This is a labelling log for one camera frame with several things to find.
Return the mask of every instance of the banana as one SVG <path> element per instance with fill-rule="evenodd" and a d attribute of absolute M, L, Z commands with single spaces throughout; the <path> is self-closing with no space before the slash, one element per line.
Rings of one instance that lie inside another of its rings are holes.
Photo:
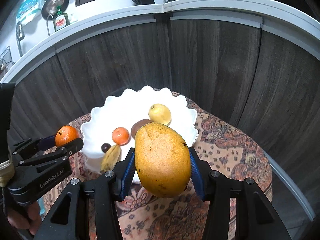
<path fill-rule="evenodd" d="M 120 156 L 121 148 L 119 145 L 113 145 L 104 155 L 101 162 L 101 171 L 111 171 Z"/>

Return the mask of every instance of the dark grape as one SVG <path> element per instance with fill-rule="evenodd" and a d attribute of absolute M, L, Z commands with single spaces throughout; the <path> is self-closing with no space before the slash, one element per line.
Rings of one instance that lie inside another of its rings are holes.
<path fill-rule="evenodd" d="M 101 145 L 101 150 L 106 153 L 111 148 L 111 145 L 109 143 L 104 143 Z"/>

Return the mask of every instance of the dark wood panel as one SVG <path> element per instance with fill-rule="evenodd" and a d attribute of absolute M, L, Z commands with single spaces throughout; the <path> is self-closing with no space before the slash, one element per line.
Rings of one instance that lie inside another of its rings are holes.
<path fill-rule="evenodd" d="M 164 25 L 150 23 L 103 33 L 37 67 L 16 87 L 9 143 L 53 134 L 126 88 L 170 86 Z"/>
<path fill-rule="evenodd" d="M 58 58 L 53 56 L 16 86 L 9 144 L 22 138 L 54 134 L 82 114 L 67 80 L 61 75 Z"/>
<path fill-rule="evenodd" d="M 214 20 L 174 20 L 172 87 L 237 125 L 258 60 L 260 29 Z"/>
<path fill-rule="evenodd" d="M 253 86 L 238 128 L 288 173 L 315 208 L 320 195 L 320 62 L 262 33 Z"/>
<path fill-rule="evenodd" d="M 309 220 L 302 206 L 274 173 L 272 173 L 272 205 L 288 231 L 300 228 Z M 289 233 L 293 239 L 296 231 L 292 230 Z"/>
<path fill-rule="evenodd" d="M 88 113 L 126 88 L 168 86 L 170 70 L 159 50 L 156 23 L 148 23 L 94 36 L 58 57 L 77 102 Z"/>

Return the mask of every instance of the mango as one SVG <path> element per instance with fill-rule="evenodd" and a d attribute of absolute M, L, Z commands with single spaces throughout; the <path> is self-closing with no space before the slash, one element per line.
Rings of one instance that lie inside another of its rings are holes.
<path fill-rule="evenodd" d="M 141 184 L 160 198 L 181 194 L 190 181 L 191 161 L 185 140 L 160 123 L 148 123 L 137 131 L 135 164 Z"/>

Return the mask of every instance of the dish soap bottle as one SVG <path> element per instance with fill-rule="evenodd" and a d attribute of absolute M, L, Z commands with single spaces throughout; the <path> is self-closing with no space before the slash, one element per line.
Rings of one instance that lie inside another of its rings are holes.
<path fill-rule="evenodd" d="M 58 9 L 57 17 L 55 17 L 55 19 L 53 21 L 55 31 L 58 31 L 58 30 L 62 29 L 63 27 L 69 25 L 68 14 L 62 13 L 60 5 L 58 5 L 57 9 Z"/>

